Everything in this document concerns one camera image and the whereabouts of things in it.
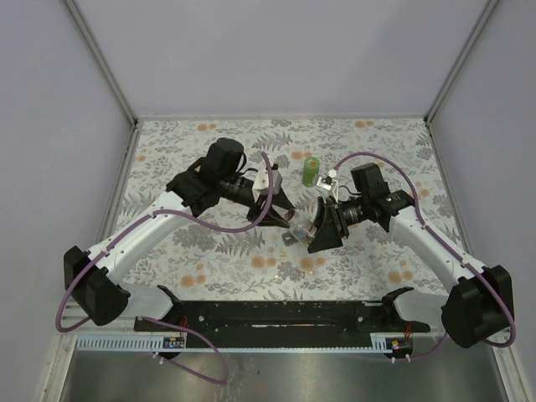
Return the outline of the grey weekly pill organizer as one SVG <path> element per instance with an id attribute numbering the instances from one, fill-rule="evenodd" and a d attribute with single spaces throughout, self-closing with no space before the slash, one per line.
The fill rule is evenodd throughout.
<path id="1" fill-rule="evenodd" d="M 294 245 L 299 242 L 292 234 L 290 233 L 284 233 L 282 235 L 282 240 L 286 246 Z"/>

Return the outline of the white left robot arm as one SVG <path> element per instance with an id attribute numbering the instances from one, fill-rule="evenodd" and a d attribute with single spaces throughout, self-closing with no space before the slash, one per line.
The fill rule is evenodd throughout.
<path id="1" fill-rule="evenodd" d="M 173 305 L 166 290 L 125 285 L 123 280 L 148 251 L 184 224 L 195 223 L 225 234 L 241 234 L 257 226 L 287 227 L 276 209 L 291 210 L 293 205 L 281 188 L 278 165 L 266 154 L 262 158 L 265 164 L 257 168 L 255 178 L 246 178 L 240 171 L 247 161 L 242 144 L 222 137 L 209 147 L 205 156 L 177 174 L 124 229 L 88 250 L 78 246 L 67 250 L 65 294 L 56 313 L 56 327 L 61 332 L 67 330 L 62 318 L 69 299 L 85 313 L 83 322 L 98 327 L 115 321 L 127 310 L 152 315 L 164 331 L 178 327 L 182 312 Z M 248 209 L 246 226 L 224 228 L 199 218 L 222 198 Z"/>

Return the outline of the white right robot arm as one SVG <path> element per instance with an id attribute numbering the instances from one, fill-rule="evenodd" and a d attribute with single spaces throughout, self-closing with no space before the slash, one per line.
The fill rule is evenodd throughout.
<path id="1" fill-rule="evenodd" d="M 412 249 L 447 293 L 392 292 L 393 303 L 381 311 L 387 329 L 398 332 L 410 322 L 425 323 L 445 331 L 462 348 L 514 329 L 512 279 L 502 266 L 488 267 L 450 241 L 405 191 L 389 189 L 377 164 L 356 167 L 351 174 L 359 195 L 347 201 L 318 199 L 308 253 L 343 246 L 350 226 L 370 221 Z"/>

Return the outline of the green pill bottle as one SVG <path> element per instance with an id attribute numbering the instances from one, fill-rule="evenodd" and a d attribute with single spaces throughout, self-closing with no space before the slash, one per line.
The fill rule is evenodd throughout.
<path id="1" fill-rule="evenodd" d="M 317 175 L 317 169 L 304 168 L 301 178 L 302 184 L 306 187 L 313 187 L 316 184 Z"/>

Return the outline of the green bottle cap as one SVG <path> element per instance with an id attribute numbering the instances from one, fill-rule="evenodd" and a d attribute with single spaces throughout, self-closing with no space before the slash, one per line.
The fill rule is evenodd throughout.
<path id="1" fill-rule="evenodd" d="M 317 173 L 320 168 L 320 160 L 316 157 L 308 157 L 304 160 L 303 169 L 305 173 Z"/>

